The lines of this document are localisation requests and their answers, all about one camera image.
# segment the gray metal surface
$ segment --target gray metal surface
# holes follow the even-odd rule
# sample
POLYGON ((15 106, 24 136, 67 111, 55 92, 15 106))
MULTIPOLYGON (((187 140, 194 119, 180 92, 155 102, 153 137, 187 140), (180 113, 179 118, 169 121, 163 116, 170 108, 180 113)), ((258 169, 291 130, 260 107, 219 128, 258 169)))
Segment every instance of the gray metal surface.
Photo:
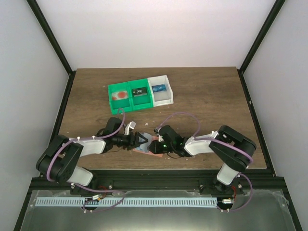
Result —
MULTIPOLYGON (((237 197, 242 203, 247 197, 237 197)), ((22 231, 294 231, 280 192, 255 191, 238 212, 215 208, 119 207, 86 213, 79 207, 32 207, 22 231)))

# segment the white wall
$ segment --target white wall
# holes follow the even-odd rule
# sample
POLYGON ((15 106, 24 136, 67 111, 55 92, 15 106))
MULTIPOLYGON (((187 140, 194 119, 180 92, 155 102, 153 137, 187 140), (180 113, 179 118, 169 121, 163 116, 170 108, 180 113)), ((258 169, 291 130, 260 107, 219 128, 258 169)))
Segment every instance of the white wall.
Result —
POLYGON ((38 0, 76 68, 237 66, 274 0, 38 0))
POLYGON ((25 0, 0 1, 0 230, 13 230, 67 73, 25 0))
POLYGON ((245 73, 279 176, 308 230, 308 1, 286 1, 245 73))

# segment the wooden table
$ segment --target wooden table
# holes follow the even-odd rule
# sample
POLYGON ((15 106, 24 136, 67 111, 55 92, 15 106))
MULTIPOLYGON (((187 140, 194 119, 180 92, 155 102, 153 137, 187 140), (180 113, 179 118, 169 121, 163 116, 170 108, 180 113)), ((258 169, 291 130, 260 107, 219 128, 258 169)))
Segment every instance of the wooden table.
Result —
MULTIPOLYGON (((59 134, 68 137, 96 134, 112 116, 108 84, 160 75, 169 78, 174 104, 127 113, 126 121, 137 123, 135 131, 154 134, 153 129, 173 112, 190 112, 200 119, 199 135, 228 125, 252 139, 257 150, 251 167, 266 168, 235 67, 79 69, 59 134)), ((177 115, 168 124, 182 136, 191 136, 197 129, 194 119, 187 115, 177 115)), ((209 169, 220 168, 222 164, 214 153, 172 159, 166 154, 157 157, 126 150, 88 155, 78 163, 91 169, 209 169)))

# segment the purple wire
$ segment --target purple wire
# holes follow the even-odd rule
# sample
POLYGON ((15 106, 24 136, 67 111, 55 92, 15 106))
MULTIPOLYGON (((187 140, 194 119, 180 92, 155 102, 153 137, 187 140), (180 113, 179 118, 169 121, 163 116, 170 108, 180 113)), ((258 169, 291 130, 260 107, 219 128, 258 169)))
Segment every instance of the purple wire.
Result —
POLYGON ((233 147, 232 145, 229 145, 229 144, 227 144, 227 143, 225 143, 225 142, 222 142, 222 141, 219 141, 219 140, 216 140, 216 139, 214 139, 214 138, 210 138, 210 137, 205 137, 205 138, 194 138, 196 141, 212 141, 212 142, 215 142, 215 143, 219 143, 219 144, 221 144, 221 145, 223 145, 223 146, 226 146, 226 147, 228 147, 228 148, 230 148, 230 149, 232 149, 232 150, 235 150, 235 151, 237 151, 238 153, 240 153, 240 154, 242 154, 242 155, 244 155, 245 157, 247 157, 248 159, 249 159, 249 163, 250 164, 252 164, 253 163, 253 158, 250 156, 250 155, 248 155, 246 152, 244 152, 243 150, 241 150, 241 149, 239 149, 239 148, 236 148, 236 147, 233 147))
POLYGON ((238 210, 240 210, 240 209, 242 209, 242 208, 245 208, 245 207, 249 204, 249 202, 251 201, 251 199, 252 199, 253 188, 252 188, 252 183, 251 183, 250 179, 249 179, 245 174, 243 174, 243 173, 240 173, 239 175, 240 175, 241 177, 244 177, 244 178, 248 181, 249 186, 250 186, 250 195, 249 195, 249 198, 248 198, 248 200, 247 200, 247 202, 246 202, 245 204, 243 204, 243 205, 242 205, 241 207, 239 207, 239 208, 229 210, 229 212, 236 212, 236 211, 238 211, 238 210))
MULTIPOLYGON (((119 127, 116 131, 114 131, 113 133, 111 133, 111 134, 108 134, 108 135, 106 135, 106 136, 96 137, 95 139, 105 139, 105 138, 111 137, 111 136, 117 134, 117 133, 121 130, 121 128, 122 128, 123 125, 124 125, 124 121, 125 121, 125 112, 124 112, 124 109, 123 109, 123 108, 119 108, 117 112, 119 113, 120 110, 122 110, 122 112, 123 112, 123 120, 122 120, 122 123, 121 123, 120 127, 119 127)), ((92 139, 93 139, 93 137, 87 137, 87 138, 82 138, 81 140, 84 141, 84 140, 92 140, 92 139)), ((51 168, 52 168, 54 162, 56 161, 58 155, 61 154, 61 152, 64 150, 64 148, 66 148, 69 144, 71 144, 72 142, 74 142, 74 141, 76 141, 76 140, 77 140, 77 139, 72 139, 72 140, 66 142, 66 143, 57 151, 57 153, 54 155, 54 157, 52 158, 52 160, 51 160, 51 162, 50 162, 50 164, 49 164, 49 166, 48 166, 47 173, 46 173, 46 178, 47 178, 48 181, 54 181, 54 180, 52 180, 52 179, 50 178, 50 172, 51 172, 51 168)))
MULTIPOLYGON (((112 205, 112 206, 110 206, 110 207, 107 207, 107 208, 104 208, 104 209, 100 209, 100 210, 97 210, 97 209, 95 209, 95 210, 93 210, 93 212, 103 212, 103 211, 106 211, 106 210, 109 210, 109 209, 112 209, 112 208, 114 208, 114 207, 116 207, 117 205, 119 205, 119 204, 121 204, 123 201, 124 201, 124 198, 125 198, 125 193, 123 192, 123 191, 119 191, 119 190, 96 190, 96 189, 90 189, 90 188, 88 188, 88 187, 85 187, 85 186, 82 186, 82 185, 80 185, 80 184, 75 184, 76 186, 78 186, 78 187, 80 187, 80 188, 82 188, 82 189, 84 189, 84 190, 87 190, 87 191, 89 191, 89 192, 93 192, 93 193, 122 193, 123 194, 123 197, 122 197, 122 199, 121 200, 119 200, 117 203, 115 203, 114 205, 112 205)), ((83 210, 86 210, 86 208, 85 208, 85 206, 86 206, 86 204, 87 203, 89 203, 89 202, 92 202, 92 201, 94 201, 94 200, 90 200, 90 201, 86 201, 84 204, 83 204, 83 206, 82 206, 82 209, 83 210)))
POLYGON ((170 120, 172 116, 175 116, 175 115, 177 115, 177 114, 190 115, 192 118, 194 118, 194 119, 197 121, 197 123, 198 123, 198 129, 197 129, 197 131, 196 131, 192 136, 194 137, 195 135, 197 135, 198 132, 199 132, 200 129, 201 129, 200 121, 198 120, 197 117, 195 117, 193 114, 188 113, 188 112, 175 112, 175 113, 171 114, 171 115, 168 116, 168 118, 165 119, 156 129, 160 129, 160 128, 163 126, 164 123, 166 123, 168 120, 170 120))

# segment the purple cable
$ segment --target purple cable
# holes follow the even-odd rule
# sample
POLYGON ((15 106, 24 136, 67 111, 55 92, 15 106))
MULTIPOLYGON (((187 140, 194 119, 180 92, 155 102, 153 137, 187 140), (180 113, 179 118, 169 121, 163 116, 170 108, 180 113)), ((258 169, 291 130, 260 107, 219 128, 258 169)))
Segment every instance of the purple cable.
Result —
MULTIPOLYGON (((85 187, 85 186, 82 186, 82 185, 80 185, 80 184, 75 184, 76 186, 78 186, 78 187, 80 187, 80 188, 82 188, 82 189, 84 189, 84 190, 87 190, 87 191, 89 191, 89 192, 93 192, 93 193, 123 193, 123 197, 122 197, 122 199, 121 200, 119 200, 117 203, 115 203, 114 205, 112 205, 112 206, 110 206, 110 207, 107 207, 107 208, 104 208, 104 209, 100 209, 100 210, 93 210, 93 212, 103 212, 103 211, 106 211, 106 210, 109 210, 109 209, 112 209, 112 208, 114 208, 114 207, 116 207, 117 205, 119 205, 119 204, 121 204, 123 201, 124 201, 124 198, 125 198, 125 193, 123 192, 123 191, 119 191, 119 190, 95 190, 95 189, 90 189, 90 188, 87 188, 87 187, 85 187)), ((92 202, 92 201, 94 201, 94 200, 90 200, 90 201, 86 201, 84 204, 83 204, 83 206, 82 206, 82 209, 83 210, 86 210, 86 208, 85 208, 85 206, 86 206, 86 204, 87 203, 89 203, 89 202, 92 202)))
MULTIPOLYGON (((114 131, 113 133, 111 133, 111 134, 108 134, 108 135, 106 135, 106 136, 96 137, 95 139, 105 139, 105 138, 111 137, 111 136, 117 134, 117 133, 121 130, 121 128, 122 128, 123 125, 124 125, 124 121, 125 121, 125 112, 124 112, 124 109, 123 109, 123 108, 119 108, 117 112, 119 113, 120 110, 122 110, 122 112, 123 112, 123 120, 122 120, 122 123, 121 123, 120 127, 119 127, 116 131, 114 131)), ((93 137, 87 137, 87 138, 82 138, 81 140, 92 140, 92 139, 93 139, 93 137)), ((51 160, 51 162, 50 162, 50 164, 49 164, 49 166, 48 166, 47 173, 46 173, 46 178, 47 178, 48 181, 54 181, 54 180, 52 180, 52 179, 50 178, 50 172, 51 172, 51 168, 52 168, 54 162, 56 161, 58 155, 60 155, 60 153, 64 150, 64 148, 66 148, 70 143, 72 143, 72 142, 74 142, 74 141, 76 141, 76 140, 77 140, 77 139, 72 139, 72 140, 66 142, 66 143, 57 151, 57 153, 54 155, 54 157, 52 158, 52 160, 51 160)))
POLYGON ((225 142, 222 142, 222 141, 216 140, 214 138, 210 138, 210 137, 209 138, 196 138, 196 137, 194 137, 194 139, 196 141, 212 141, 212 142, 215 142, 215 143, 219 143, 219 144, 221 144, 223 146, 226 146, 226 147, 228 147, 228 148, 230 148, 232 150, 235 150, 238 153, 240 153, 240 154, 244 155, 245 157, 247 157, 249 159, 249 163, 250 164, 252 164, 253 161, 254 161, 253 158, 250 155, 248 155, 246 152, 244 152, 243 150, 241 150, 239 148, 233 147, 232 145, 229 145, 228 143, 225 143, 225 142))
POLYGON ((156 129, 160 129, 160 128, 163 126, 164 123, 166 123, 168 120, 170 120, 172 116, 175 116, 175 115, 177 115, 177 114, 190 115, 192 118, 194 118, 194 119, 197 121, 197 123, 198 123, 198 129, 197 129, 197 131, 196 131, 192 136, 194 137, 195 135, 197 135, 198 132, 199 132, 200 129, 201 129, 200 121, 197 119, 197 117, 195 117, 193 114, 188 113, 188 112, 175 112, 175 113, 171 114, 171 115, 168 116, 168 118, 165 119, 156 129))
POLYGON ((250 179, 245 175, 245 174, 243 174, 243 173, 240 173, 239 174, 241 177, 244 177, 247 181, 248 181, 248 183, 249 183, 249 186, 250 186, 250 195, 249 195, 249 198, 248 198, 248 200, 247 200, 247 202, 245 203, 245 204, 243 204, 241 207, 239 207, 239 208, 236 208, 236 209, 233 209, 233 210, 229 210, 229 212, 236 212, 236 211, 238 211, 238 210, 240 210, 240 209, 242 209, 242 208, 245 208, 248 204, 249 204, 249 202, 251 201, 251 199, 252 199, 252 195, 253 195, 253 188, 252 188, 252 183, 251 183, 251 181, 250 181, 250 179))

